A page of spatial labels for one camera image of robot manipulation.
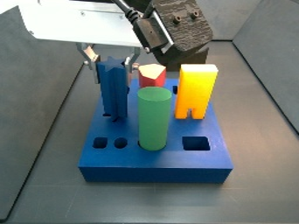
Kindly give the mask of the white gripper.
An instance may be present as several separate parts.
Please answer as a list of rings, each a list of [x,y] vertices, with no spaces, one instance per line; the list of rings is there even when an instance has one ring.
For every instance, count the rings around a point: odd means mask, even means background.
[[[72,0],[20,0],[26,31],[37,39],[80,42],[76,44],[85,64],[98,84],[96,64],[100,56],[88,44],[134,46],[125,57],[125,81],[130,84],[133,70],[138,67],[140,42],[124,12],[113,3]]]

